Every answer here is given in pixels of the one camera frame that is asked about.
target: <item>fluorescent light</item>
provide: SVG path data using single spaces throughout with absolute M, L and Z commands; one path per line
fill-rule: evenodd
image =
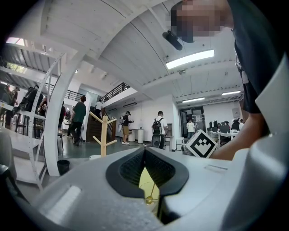
M 183 101 L 183 103 L 188 103 L 188 102 L 193 102 L 193 101 L 198 101 L 198 100 L 204 100 L 204 99 L 205 99 L 205 97 L 197 98 L 197 99 L 189 99 L 189 100 Z
M 202 60 L 202 59 L 206 59 L 206 58 L 210 58 L 214 56 L 214 50 L 209 50 L 209 51 L 202 51 L 199 53 L 195 53 L 193 55 L 188 55 L 186 57 L 182 57 L 180 59 L 168 62 L 167 68 L 172 69 L 174 67 L 186 64 L 186 63 L 190 63 L 193 61 L 197 61 L 197 60 Z
M 235 92 L 225 92 L 222 94 L 222 96 L 225 96 L 225 95 L 230 95 L 230 94 L 238 94 L 240 93 L 241 91 L 235 91 Z

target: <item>trash can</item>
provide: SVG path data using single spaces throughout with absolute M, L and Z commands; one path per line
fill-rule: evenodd
M 69 164 L 70 162 L 68 160 L 57 161 L 58 171 L 61 176 L 69 171 Z

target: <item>staircase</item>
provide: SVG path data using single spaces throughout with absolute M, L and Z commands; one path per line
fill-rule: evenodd
M 102 115 L 108 116 L 104 110 L 102 109 Z M 116 127 L 117 122 L 114 121 L 107 125 L 107 142 L 113 141 L 116 136 Z M 87 123 L 87 132 L 86 132 L 86 141 L 87 142 L 96 142 L 93 136 L 95 136 L 98 140 L 101 141 L 101 128 L 102 124 L 98 121 L 95 122 L 95 119 L 89 115 L 89 120 Z

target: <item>shorts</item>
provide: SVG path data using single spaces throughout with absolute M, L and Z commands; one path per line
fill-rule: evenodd
M 123 133 L 124 135 L 128 135 L 128 133 L 129 133 L 128 126 L 123 126 L 123 127 L 122 127 L 122 133 Z

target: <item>metal railing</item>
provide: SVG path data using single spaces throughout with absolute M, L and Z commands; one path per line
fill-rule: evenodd
M 125 83 L 119 84 L 117 87 L 112 89 L 109 93 L 107 93 L 105 96 L 100 98 L 101 99 L 101 103 L 104 103 L 107 100 L 110 100 L 111 98 L 115 97 L 119 93 L 121 93 L 121 92 L 123 92 L 123 91 L 125 91 L 126 89 L 129 89 L 129 88 L 130 88 L 130 86 L 125 84 Z
M 51 95 L 52 92 L 53 92 L 53 89 L 54 89 L 54 85 L 53 84 L 50 84 L 50 88 L 49 88 L 49 94 Z M 71 100 L 75 100 L 75 101 L 80 101 L 80 98 L 84 96 L 83 94 L 80 94 L 78 92 L 74 92 L 74 91 L 71 91 L 71 90 L 67 90 L 66 93 L 65 93 L 65 96 L 64 98 L 66 99 L 71 99 Z

